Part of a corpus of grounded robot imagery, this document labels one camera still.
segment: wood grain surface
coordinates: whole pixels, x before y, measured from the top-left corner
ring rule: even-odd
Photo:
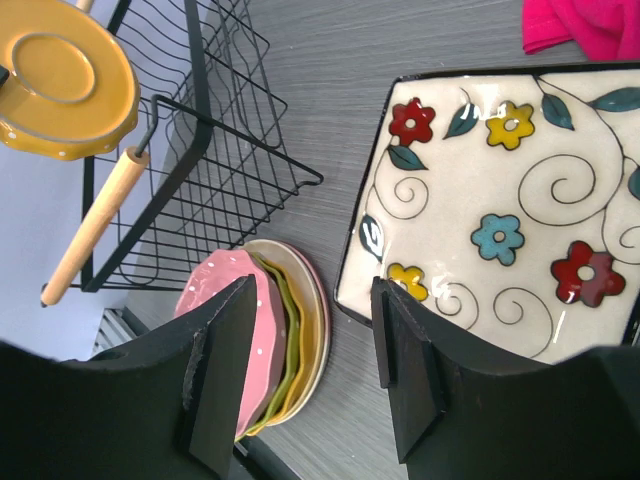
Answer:
[[[289,110],[289,155],[325,183],[303,188],[259,237],[299,248],[332,296],[351,211],[379,116],[395,77],[442,69],[573,63],[569,43],[527,57],[521,0],[262,0],[253,27],[270,43],[272,91]],[[139,292],[129,307],[150,326],[171,318],[178,295]],[[335,305],[333,346],[316,394],[262,438],[304,480],[406,479],[398,465],[387,394],[378,383],[372,332]]]

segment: magenta fabric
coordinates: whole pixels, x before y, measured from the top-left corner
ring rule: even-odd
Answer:
[[[640,0],[524,0],[526,53],[568,40],[589,60],[640,59]]]

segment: floral tray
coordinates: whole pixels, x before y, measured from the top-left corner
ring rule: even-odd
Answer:
[[[337,303],[370,324],[370,280],[390,278],[479,337],[546,363],[628,341],[640,289],[639,128],[640,64],[399,79]]]

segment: black wire basket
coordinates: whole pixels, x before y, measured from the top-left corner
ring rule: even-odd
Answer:
[[[108,29],[140,82],[139,125],[111,154],[84,160],[83,214],[124,148],[152,161],[74,287],[182,290],[213,250],[241,245],[301,187],[322,183],[287,155],[287,104],[269,89],[269,43],[248,3],[119,1]]]

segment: stacked plate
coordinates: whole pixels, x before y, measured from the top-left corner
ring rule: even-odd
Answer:
[[[258,299],[236,440],[297,415],[320,381],[331,337],[317,273],[295,248],[272,240],[213,252],[191,274],[175,316],[246,275],[256,277]]]

